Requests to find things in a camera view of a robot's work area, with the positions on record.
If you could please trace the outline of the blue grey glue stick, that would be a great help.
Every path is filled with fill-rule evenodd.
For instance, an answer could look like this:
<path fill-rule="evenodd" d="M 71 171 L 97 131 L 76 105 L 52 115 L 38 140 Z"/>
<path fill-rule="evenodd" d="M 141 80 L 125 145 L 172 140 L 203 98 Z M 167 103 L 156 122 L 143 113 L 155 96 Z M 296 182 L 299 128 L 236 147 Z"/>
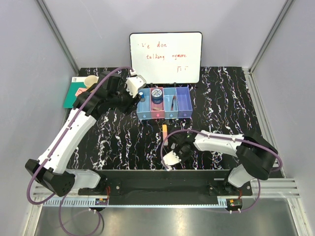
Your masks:
<path fill-rule="evenodd" d="M 145 102 L 145 95 L 144 95 L 144 93 L 143 92 L 139 92 L 139 95 L 141 97 L 140 101 L 141 102 Z"/>

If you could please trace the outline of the light blue bin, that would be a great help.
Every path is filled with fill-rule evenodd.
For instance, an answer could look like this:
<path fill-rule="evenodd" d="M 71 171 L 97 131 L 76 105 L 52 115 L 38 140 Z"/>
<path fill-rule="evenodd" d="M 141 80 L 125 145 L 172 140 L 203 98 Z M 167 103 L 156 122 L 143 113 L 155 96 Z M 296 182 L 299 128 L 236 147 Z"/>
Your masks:
<path fill-rule="evenodd" d="M 143 88 L 140 90 L 145 95 L 145 102 L 139 102 L 137 105 L 137 116 L 140 120 L 151 119 L 151 101 L 150 101 L 150 89 Z"/>
<path fill-rule="evenodd" d="M 174 110 L 171 111 L 171 103 L 173 96 L 176 96 Z M 163 89 L 163 104 L 165 111 L 165 119 L 178 118 L 178 104 L 177 104 L 177 91 L 176 88 L 164 88 Z"/>

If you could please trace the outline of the orange highlighter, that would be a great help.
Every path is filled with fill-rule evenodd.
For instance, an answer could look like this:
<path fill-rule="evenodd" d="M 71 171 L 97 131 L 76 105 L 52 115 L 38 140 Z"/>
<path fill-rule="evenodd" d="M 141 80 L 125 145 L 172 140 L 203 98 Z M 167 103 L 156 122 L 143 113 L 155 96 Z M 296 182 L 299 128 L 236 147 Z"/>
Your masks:
<path fill-rule="evenodd" d="M 163 145 L 167 146 L 168 145 L 168 139 L 167 139 L 168 130 L 167 130 L 167 125 L 166 124 L 162 125 L 162 135 L 163 135 L 163 142 L 164 142 Z"/>

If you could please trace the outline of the blue ink bottle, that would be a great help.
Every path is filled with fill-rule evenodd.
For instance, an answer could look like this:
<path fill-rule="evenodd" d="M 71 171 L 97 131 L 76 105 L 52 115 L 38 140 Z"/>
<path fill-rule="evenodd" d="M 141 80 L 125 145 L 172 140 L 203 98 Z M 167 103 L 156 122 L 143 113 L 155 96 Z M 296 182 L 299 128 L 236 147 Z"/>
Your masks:
<path fill-rule="evenodd" d="M 163 101 L 163 92 L 159 88 L 151 91 L 151 100 L 154 104 L 160 104 Z"/>

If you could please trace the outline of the pink bin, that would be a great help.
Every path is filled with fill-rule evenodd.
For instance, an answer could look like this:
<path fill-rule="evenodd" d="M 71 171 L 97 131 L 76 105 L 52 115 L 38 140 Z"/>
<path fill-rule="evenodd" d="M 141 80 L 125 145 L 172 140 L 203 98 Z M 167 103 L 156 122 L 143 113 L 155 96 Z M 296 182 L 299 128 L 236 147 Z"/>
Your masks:
<path fill-rule="evenodd" d="M 152 116 L 153 119 L 164 118 L 164 117 L 165 117 L 165 111 L 164 111 L 164 104 L 163 104 L 163 101 L 162 101 L 160 104 L 154 104 L 154 103 L 152 102 L 152 100 L 151 100 L 151 91 L 152 91 L 153 89 L 161 89 L 161 90 L 163 90 L 163 88 L 162 88 L 162 87 L 150 88 L 151 116 Z M 153 110 L 152 110 L 153 107 L 161 107 L 162 110 L 160 110 L 160 111 L 153 111 Z"/>

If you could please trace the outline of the yellow mug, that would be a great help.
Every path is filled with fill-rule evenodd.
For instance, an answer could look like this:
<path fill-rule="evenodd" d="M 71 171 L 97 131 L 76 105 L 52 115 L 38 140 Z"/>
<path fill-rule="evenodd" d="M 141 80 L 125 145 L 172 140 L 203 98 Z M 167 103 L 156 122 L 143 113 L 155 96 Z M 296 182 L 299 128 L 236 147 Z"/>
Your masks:
<path fill-rule="evenodd" d="M 84 86 L 89 89 L 92 85 L 98 82 L 98 76 L 90 75 L 84 79 Z"/>

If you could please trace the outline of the purple bin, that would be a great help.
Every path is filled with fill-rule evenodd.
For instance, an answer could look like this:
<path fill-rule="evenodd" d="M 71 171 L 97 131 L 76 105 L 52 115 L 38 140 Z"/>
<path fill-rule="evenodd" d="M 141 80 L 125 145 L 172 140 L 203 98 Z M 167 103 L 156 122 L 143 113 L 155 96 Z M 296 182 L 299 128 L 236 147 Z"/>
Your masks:
<path fill-rule="evenodd" d="M 178 118 L 190 118 L 192 104 L 188 87 L 177 87 Z"/>

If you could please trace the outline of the red pen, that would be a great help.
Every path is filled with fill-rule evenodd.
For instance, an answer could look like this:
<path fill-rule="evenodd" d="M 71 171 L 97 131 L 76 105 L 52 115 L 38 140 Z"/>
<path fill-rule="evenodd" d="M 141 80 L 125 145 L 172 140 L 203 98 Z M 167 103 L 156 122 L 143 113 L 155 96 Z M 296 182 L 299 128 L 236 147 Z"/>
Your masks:
<path fill-rule="evenodd" d="M 172 103 L 171 103 L 171 111 L 174 110 L 174 104 L 175 104 L 176 96 L 174 95 L 172 98 Z"/>

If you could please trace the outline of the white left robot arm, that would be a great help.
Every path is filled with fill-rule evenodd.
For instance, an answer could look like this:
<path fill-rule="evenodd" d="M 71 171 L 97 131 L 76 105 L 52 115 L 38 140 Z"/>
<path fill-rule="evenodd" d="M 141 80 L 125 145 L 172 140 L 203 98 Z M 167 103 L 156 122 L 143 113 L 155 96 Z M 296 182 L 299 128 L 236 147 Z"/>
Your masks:
<path fill-rule="evenodd" d="M 27 197 L 33 182 L 63 197 L 73 189 L 90 189 L 100 195 L 106 190 L 104 178 L 93 170 L 69 170 L 67 164 L 75 149 L 101 116 L 109 110 L 129 115 L 141 100 L 139 91 L 145 79 L 132 72 L 123 79 L 116 71 L 101 73 L 97 82 L 79 94 L 69 117 L 56 138 L 36 160 L 29 159 L 25 168 L 31 175 Z"/>

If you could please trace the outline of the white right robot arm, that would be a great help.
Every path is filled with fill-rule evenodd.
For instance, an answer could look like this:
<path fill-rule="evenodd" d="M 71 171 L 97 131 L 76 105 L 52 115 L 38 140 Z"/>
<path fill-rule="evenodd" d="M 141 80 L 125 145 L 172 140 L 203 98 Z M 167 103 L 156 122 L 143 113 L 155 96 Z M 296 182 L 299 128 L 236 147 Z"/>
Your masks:
<path fill-rule="evenodd" d="M 169 134 L 172 149 L 161 157 L 163 166 L 185 162 L 194 151 L 212 151 L 238 158 L 240 164 L 228 176 L 210 187 L 216 195 L 236 195 L 243 185 L 253 179 L 267 180 L 278 160 L 278 151 L 255 131 L 247 134 L 225 135 L 205 130 L 177 130 Z"/>

